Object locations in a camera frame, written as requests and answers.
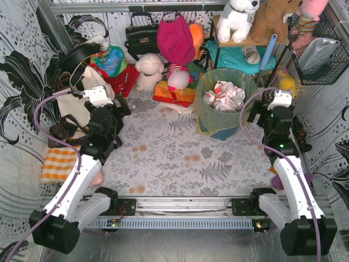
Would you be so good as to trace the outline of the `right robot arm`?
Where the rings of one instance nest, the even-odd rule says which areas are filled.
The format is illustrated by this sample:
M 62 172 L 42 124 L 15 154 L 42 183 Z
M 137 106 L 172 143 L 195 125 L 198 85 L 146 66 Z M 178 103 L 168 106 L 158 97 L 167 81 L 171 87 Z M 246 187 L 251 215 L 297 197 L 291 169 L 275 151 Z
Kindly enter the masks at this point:
M 287 255 L 315 255 L 320 260 L 330 250 L 337 225 L 317 204 L 303 173 L 299 152 L 291 139 L 293 107 L 256 100 L 248 122 L 253 122 L 256 115 L 259 115 L 257 125 L 264 131 L 260 144 L 281 179 L 289 206 L 267 188 L 254 189 L 251 204 L 278 227 Z

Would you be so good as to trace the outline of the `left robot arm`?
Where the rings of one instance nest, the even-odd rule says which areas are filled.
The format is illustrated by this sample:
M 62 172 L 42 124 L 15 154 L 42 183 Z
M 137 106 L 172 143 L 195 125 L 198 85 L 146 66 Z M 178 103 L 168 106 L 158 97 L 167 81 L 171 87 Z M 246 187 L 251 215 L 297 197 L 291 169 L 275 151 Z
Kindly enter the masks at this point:
M 77 151 L 77 160 L 58 193 L 42 211 L 34 210 L 29 217 L 30 234 L 35 244 L 68 254 L 76 246 L 80 233 L 102 213 L 121 210 L 118 193 L 98 188 L 86 202 L 80 202 L 92 179 L 101 170 L 111 152 L 121 147 L 118 136 L 123 117 L 131 110 L 121 94 L 116 98 L 120 106 L 99 91 L 83 91 L 89 100 L 88 135 Z

